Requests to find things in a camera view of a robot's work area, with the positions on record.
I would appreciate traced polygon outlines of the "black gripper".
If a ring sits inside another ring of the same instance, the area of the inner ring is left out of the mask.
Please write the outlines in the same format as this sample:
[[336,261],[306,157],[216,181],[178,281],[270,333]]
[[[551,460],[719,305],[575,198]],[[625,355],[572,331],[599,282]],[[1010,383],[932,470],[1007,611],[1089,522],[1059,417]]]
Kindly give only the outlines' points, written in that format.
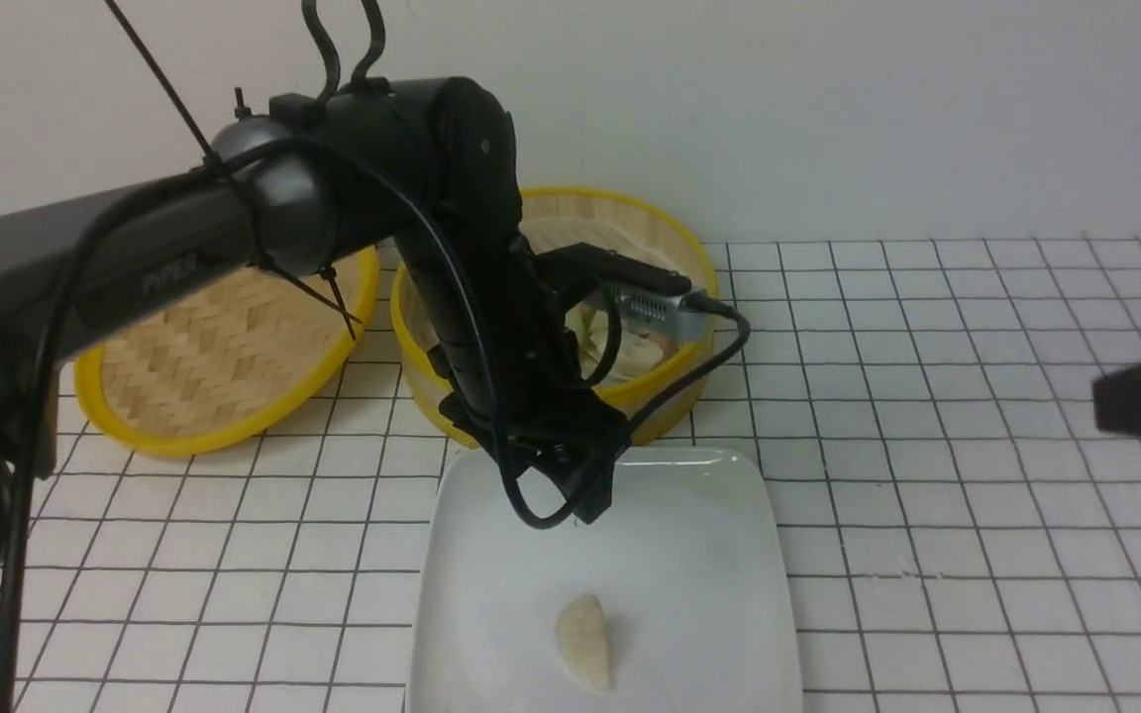
[[[631,443],[624,412],[570,374],[566,329],[501,331],[479,350],[474,329],[439,335],[438,374],[450,394],[438,410],[501,469],[505,497],[521,522],[594,522],[612,502],[614,465]],[[566,504],[539,516],[519,488],[521,473],[543,473]]]

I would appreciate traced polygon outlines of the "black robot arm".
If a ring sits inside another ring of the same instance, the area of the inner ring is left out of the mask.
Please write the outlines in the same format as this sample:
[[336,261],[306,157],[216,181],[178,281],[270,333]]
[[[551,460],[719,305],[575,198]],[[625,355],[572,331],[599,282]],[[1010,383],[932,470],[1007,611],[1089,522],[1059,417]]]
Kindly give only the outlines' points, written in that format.
[[318,103],[276,96],[216,136],[216,157],[135,188],[0,217],[0,562],[23,565],[33,483],[52,473],[58,368],[92,345],[257,266],[304,281],[393,240],[439,343],[443,412],[507,491],[539,470],[549,529],[610,507],[631,443],[590,392],[563,316],[610,272],[539,256],[519,230],[511,114],[470,78],[369,81]]

